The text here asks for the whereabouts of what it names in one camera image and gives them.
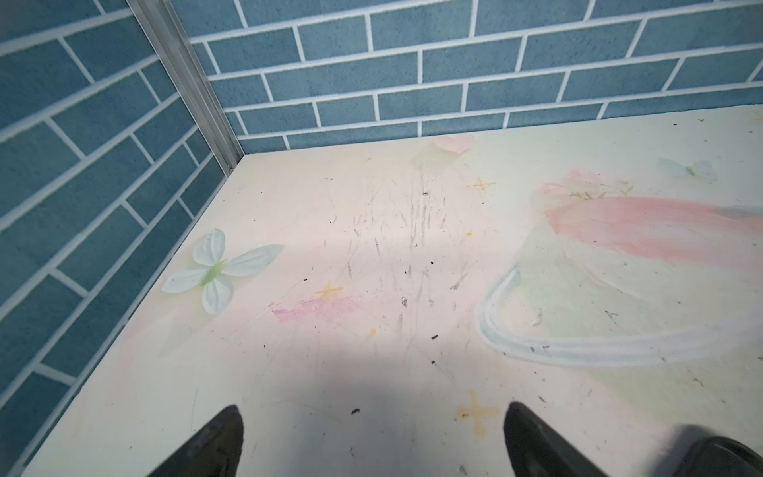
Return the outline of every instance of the pink chalk drawing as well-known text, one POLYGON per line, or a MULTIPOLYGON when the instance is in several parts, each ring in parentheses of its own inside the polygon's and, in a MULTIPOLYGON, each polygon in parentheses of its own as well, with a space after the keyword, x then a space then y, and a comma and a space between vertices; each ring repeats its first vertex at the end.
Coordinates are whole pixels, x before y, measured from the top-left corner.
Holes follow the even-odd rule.
POLYGON ((343 296, 330 300, 325 298, 301 300, 296 308, 290 310, 275 308, 272 309, 272 312, 281 322, 305 319, 332 321, 335 318, 348 315, 359 308, 360 304, 354 297, 343 296))
POLYGON ((436 137, 434 143, 440 149, 450 153, 463 154, 472 148, 475 137, 471 134, 459 134, 458 136, 440 136, 436 137))

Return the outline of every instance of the scuff mark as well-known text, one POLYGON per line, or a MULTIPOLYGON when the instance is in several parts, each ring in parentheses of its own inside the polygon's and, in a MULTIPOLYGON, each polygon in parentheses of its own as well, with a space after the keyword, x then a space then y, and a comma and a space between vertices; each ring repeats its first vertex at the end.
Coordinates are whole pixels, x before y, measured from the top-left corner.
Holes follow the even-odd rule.
POLYGON ((466 276, 468 274, 469 274, 468 272, 465 272, 465 273, 461 274, 461 278, 456 282, 456 284, 454 286, 450 287, 450 289, 451 290, 458 290, 459 286, 461 285, 461 282, 464 281, 464 278, 466 278, 466 276))

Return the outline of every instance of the pink paint stroke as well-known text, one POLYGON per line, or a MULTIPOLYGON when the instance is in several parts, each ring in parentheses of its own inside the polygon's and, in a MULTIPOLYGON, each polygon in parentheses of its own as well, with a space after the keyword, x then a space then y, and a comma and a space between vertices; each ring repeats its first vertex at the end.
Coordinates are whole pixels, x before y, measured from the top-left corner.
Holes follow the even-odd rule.
POLYGON ((308 318, 331 321, 334 318, 342 317, 360 308, 360 305, 353 297, 339 297, 331 300, 323 298, 312 298, 302 300, 296 308, 285 310, 278 308, 272 310, 279 321, 300 321, 308 318))
POLYGON ((739 269, 761 265, 739 239, 763 238, 763 216, 729 216, 725 209, 664 198, 604 198, 546 212, 559 236, 666 262, 709 263, 739 269))

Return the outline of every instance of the flower drawing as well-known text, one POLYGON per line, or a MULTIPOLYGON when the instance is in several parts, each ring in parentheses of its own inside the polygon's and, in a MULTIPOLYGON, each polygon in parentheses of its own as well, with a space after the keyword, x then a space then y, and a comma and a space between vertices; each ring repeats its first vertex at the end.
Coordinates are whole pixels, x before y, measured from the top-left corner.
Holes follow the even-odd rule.
POLYGON ((209 314, 220 314, 233 300, 231 276, 251 276, 263 271, 283 250, 282 245, 266 245, 234 259, 223 259, 225 233, 213 229, 193 249, 195 264, 178 270, 162 287, 166 293, 182 293, 203 286, 201 303, 209 314))

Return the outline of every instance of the blue tile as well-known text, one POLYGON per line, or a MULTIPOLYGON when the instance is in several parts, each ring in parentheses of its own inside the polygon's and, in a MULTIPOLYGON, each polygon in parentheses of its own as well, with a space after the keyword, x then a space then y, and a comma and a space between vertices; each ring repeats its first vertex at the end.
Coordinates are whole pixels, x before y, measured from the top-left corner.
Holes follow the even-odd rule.
POLYGON ((351 55, 369 50, 363 17, 343 18, 299 27, 306 60, 351 55))
POLYGON ((659 91, 677 62, 664 60, 573 71, 563 99, 605 98, 659 91))
POLYGON ((704 11, 646 22, 633 56, 763 41, 763 5, 704 11))
POLYGON ((47 276, 0 321, 0 392, 81 300, 69 287, 47 276))
POLYGON ((539 124, 574 123, 590 121, 599 115, 601 105, 568 106, 566 108, 515 111, 509 114, 508 127, 537 126, 539 124))
POLYGON ((143 227, 130 212, 117 207, 58 269, 85 289, 92 290, 142 231, 143 227))
POLYGON ((32 373, 0 409, 0 475, 21 456, 69 386, 32 373))
POLYGON ((491 41, 423 52, 423 80, 468 78, 514 71, 520 39, 491 41))
POLYGON ((763 59, 763 50, 687 58, 668 89, 745 82, 763 59))
POLYGON ((90 154, 155 107, 146 83, 134 73, 53 119, 83 153, 90 154))
POLYGON ((164 101, 170 96, 175 94, 175 85, 172 84, 172 80, 169 78, 167 71, 164 69, 162 62, 155 61, 150 65, 143 68, 143 74, 148 83, 153 88, 153 92, 159 96, 159 100, 164 101))
POLYGON ((0 215, 78 162, 45 123, 0 143, 0 215))
POLYGON ((195 125, 185 103, 178 98, 162 112, 154 116, 135 131, 143 147, 154 160, 158 160, 167 150, 195 125))
POLYGON ((658 114, 692 109, 725 108, 727 106, 763 104, 763 88, 732 89, 697 93, 694 95, 665 96, 664 98, 633 99, 611 102, 604 112, 605 118, 658 114))
POLYGON ((220 0, 173 0, 172 6, 189 37, 241 28, 233 2, 220 0))
POLYGON ((642 11, 662 10, 663 8, 682 7, 695 3, 708 3, 712 0, 597 0, 591 18, 627 15, 642 11))
POLYGON ((196 57, 198 58, 198 62, 201 63, 201 68, 204 70, 204 73, 208 75, 216 74, 217 71, 214 70, 214 65, 212 64, 212 60, 209 59, 207 49, 204 48, 204 45, 200 43, 195 44, 193 45, 193 50, 196 52, 196 57))
POLYGON ((374 50, 465 38, 471 12, 472 0, 451 0, 371 15, 374 50))
POLYGON ((149 166, 127 138, 0 233, 0 301, 74 238, 149 166))
POLYGON ((259 139, 242 139, 239 141, 245 154, 271 153, 286 150, 282 137, 261 137, 259 139))
POLYGON ((638 21, 527 38, 522 70, 624 58, 638 21))
POLYGON ((223 108, 268 102, 268 93, 260 75, 219 79, 211 83, 214 94, 223 108))
POLYGON ((81 31, 66 37, 66 42, 95 81, 154 53, 135 17, 81 31))
POLYGON ((193 179, 193 182, 188 185, 188 188, 183 192, 181 197, 193 215, 198 214, 201 208, 204 207, 212 192, 220 185, 223 177, 223 170, 220 168, 220 164, 213 158, 204 166, 198 176, 193 179))
POLYGON ((121 10, 122 8, 129 8, 130 6, 127 4, 127 0, 100 0, 101 7, 103 7, 106 12, 115 11, 115 10, 121 10))
POLYGON ((143 220, 151 222, 195 170, 188 151, 179 147, 127 198, 127 203, 143 220))
POLYGON ((210 41, 209 49, 221 73, 299 62, 291 28, 210 41))
POLYGON ((198 162, 207 159, 207 156, 209 156, 209 153, 211 152, 209 144, 207 144, 207 140, 204 139, 201 131, 196 130, 195 133, 191 134, 191 136, 185 140, 185 143, 188 144, 188 148, 198 162))
POLYGON ((437 119, 421 123, 422 136, 436 136, 437 134, 471 133, 474 131, 489 131, 501 129, 504 125, 505 114, 483 114, 482 116, 469 116, 467 118, 437 119))
POLYGON ((349 61, 266 75, 276 101, 416 83, 416 53, 349 61))
POLYGON ((230 128, 237 136, 243 135, 243 129, 241 128, 241 122, 238 120, 236 113, 225 113, 225 117, 228 118, 230 128))
POLYGON ((322 126, 365 123, 375 119, 374 99, 371 96, 337 99, 317 104, 322 126))
POLYGON ((333 146, 335 144, 370 143, 377 140, 416 137, 416 123, 392 124, 388 126, 359 127, 342 131, 291 134, 288 142, 292 149, 333 146))
POLYGON ((177 202, 173 204, 43 358, 43 363, 67 374, 79 375, 190 223, 182 207, 177 202))
POLYGON ((461 109, 461 85, 379 95, 379 119, 453 113, 461 109))
POLYGON ((249 134, 317 127, 312 105, 279 106, 240 113, 249 134))
POLYGON ((395 0, 241 0, 241 9, 249 26, 275 23, 294 18, 311 17, 352 8, 368 7, 394 2, 395 0))
POLYGON ((553 103, 559 93, 559 86, 562 85, 563 76, 562 73, 554 73, 472 83, 466 97, 466 110, 553 103))
POLYGON ((480 0, 477 35, 580 21, 587 6, 588 0, 480 0))
POLYGON ((87 85, 88 80, 57 41, 0 56, 0 127, 87 85))
POLYGON ((92 0, 5 0, 2 9, 0 41, 99 15, 92 0))

